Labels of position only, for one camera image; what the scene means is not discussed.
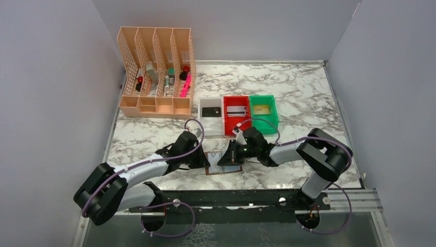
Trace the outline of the silver VIP card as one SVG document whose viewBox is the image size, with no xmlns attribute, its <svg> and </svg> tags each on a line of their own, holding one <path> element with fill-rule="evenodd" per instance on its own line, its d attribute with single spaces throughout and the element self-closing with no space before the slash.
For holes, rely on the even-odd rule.
<svg viewBox="0 0 436 247">
<path fill-rule="evenodd" d="M 207 159 L 210 164 L 210 168 L 217 167 L 218 161 L 221 159 L 221 157 L 222 157 L 221 152 L 208 152 Z"/>
</svg>

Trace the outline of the brown leather card holder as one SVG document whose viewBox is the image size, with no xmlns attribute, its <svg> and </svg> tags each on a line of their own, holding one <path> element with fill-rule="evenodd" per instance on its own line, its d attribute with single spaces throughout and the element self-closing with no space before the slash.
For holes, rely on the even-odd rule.
<svg viewBox="0 0 436 247">
<path fill-rule="evenodd" d="M 217 151 L 217 152 L 221 152 L 222 156 L 225 153 L 225 151 Z M 241 165 L 232 165 L 232 166 L 219 166 L 219 165 L 217 165 L 217 167 L 210 168 L 210 166 L 209 166 L 209 167 L 205 168 L 206 175 L 218 175 L 218 174 L 234 173 L 234 172 L 240 172 L 240 171 L 242 171 Z"/>
</svg>

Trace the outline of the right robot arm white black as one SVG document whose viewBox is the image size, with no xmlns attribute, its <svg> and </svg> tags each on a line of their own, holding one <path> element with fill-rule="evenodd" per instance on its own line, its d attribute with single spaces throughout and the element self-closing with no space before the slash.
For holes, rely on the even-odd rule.
<svg viewBox="0 0 436 247">
<path fill-rule="evenodd" d="M 229 142 L 217 165 L 241 165 L 246 159 L 253 157 L 266 167 L 305 161 L 313 172 L 302 185 L 301 191 L 306 197 L 316 199 L 349 169 L 353 152 L 318 128 L 312 129 L 307 136 L 300 139 L 280 144 L 269 143 L 259 130 L 249 127 Z"/>
</svg>

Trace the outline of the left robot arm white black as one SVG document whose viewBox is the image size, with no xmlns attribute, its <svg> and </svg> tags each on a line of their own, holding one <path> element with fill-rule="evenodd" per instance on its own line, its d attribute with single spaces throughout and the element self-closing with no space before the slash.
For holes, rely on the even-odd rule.
<svg viewBox="0 0 436 247">
<path fill-rule="evenodd" d="M 184 131 L 174 143 L 140 161 L 119 167 L 99 164 L 74 194 L 73 201 L 95 225 L 104 224 L 118 211 L 148 206 L 157 190 L 145 185 L 145 181 L 169 174 L 181 165 L 191 169 L 210 165 L 199 137 L 199 130 Z"/>
</svg>

